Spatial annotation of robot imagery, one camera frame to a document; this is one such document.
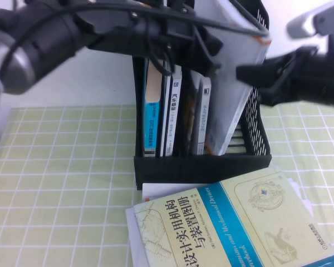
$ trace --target white book spine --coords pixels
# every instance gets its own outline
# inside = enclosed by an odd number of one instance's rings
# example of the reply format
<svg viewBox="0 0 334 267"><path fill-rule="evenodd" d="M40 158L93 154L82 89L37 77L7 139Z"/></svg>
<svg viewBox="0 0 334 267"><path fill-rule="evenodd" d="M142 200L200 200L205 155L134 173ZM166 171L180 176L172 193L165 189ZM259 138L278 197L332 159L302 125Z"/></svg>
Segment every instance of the white book spine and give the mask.
<svg viewBox="0 0 334 267"><path fill-rule="evenodd" d="M161 135L161 151L160 156L164 156L165 151L165 136L166 136L166 128L167 128L167 114L168 114L168 108L169 108L169 95L171 90L171 76L165 77L165 106L164 106L164 113L163 113L163 124L162 124L162 135Z"/></svg>
<svg viewBox="0 0 334 267"><path fill-rule="evenodd" d="M178 117L178 106L180 99L180 88L182 84L182 71L181 67L176 66L175 73L172 75L172 92L169 106L169 118L167 128L167 139L166 139L166 154L165 156L172 156L174 137L176 133L177 117Z"/></svg>
<svg viewBox="0 0 334 267"><path fill-rule="evenodd" d="M194 155L204 154L205 134L207 132L210 91L212 89L212 82L210 78L203 77L199 86L199 106L197 107L198 115L196 116L196 138L193 144L192 153Z"/></svg>

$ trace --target white wall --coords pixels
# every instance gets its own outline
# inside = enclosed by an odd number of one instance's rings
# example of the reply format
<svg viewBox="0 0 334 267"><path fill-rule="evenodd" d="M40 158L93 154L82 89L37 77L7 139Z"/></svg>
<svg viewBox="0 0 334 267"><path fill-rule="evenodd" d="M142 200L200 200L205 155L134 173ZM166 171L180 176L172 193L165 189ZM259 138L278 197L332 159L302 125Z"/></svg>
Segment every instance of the white wall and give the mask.
<svg viewBox="0 0 334 267"><path fill-rule="evenodd" d="M281 55L305 43L318 43L325 51L324 39L292 41L285 32L285 26L290 19L325 2L328 0L263 0L270 16L270 31L273 37L268 55ZM11 0L0 0L0 8L10 7ZM131 57L83 50L26 94L1 96L0 136L11 107L121 103L135 103Z"/></svg>

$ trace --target book stack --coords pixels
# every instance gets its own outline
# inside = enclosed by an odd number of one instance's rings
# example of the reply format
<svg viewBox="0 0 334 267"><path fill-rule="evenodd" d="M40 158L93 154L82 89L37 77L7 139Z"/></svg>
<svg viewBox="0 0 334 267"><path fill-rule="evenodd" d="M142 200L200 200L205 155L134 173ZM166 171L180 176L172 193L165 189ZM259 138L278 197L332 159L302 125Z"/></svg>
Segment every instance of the book stack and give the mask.
<svg viewBox="0 0 334 267"><path fill-rule="evenodd" d="M145 191L151 200L126 210L135 267L334 267L334 248L310 203L281 172L198 186L159 186L161 198L153 199L156 188Z"/></svg>

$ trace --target table surface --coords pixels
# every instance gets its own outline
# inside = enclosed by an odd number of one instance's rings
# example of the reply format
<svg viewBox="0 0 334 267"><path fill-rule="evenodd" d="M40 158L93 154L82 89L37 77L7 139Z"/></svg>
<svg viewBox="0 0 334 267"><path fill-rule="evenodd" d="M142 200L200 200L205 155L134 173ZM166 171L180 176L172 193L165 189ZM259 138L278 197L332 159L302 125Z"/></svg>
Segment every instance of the table surface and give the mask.
<svg viewBox="0 0 334 267"><path fill-rule="evenodd" d="M132 266L135 106L20 108L0 144L0 266ZM334 108L262 108L272 164L334 245Z"/></svg>

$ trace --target printed title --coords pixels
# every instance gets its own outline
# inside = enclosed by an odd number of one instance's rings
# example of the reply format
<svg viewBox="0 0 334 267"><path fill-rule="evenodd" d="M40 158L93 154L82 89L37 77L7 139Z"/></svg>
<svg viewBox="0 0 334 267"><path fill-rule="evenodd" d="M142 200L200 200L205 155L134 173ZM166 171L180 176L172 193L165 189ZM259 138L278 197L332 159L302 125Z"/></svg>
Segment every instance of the printed title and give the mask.
<svg viewBox="0 0 334 267"><path fill-rule="evenodd" d="M188 197L181 197L177 201L178 206L175 200L168 200L165 207L168 211L173 230L176 233L176 239L180 242L179 248L182 249L185 266L199 267L195 251L196 249L205 247L205 238Z"/></svg>

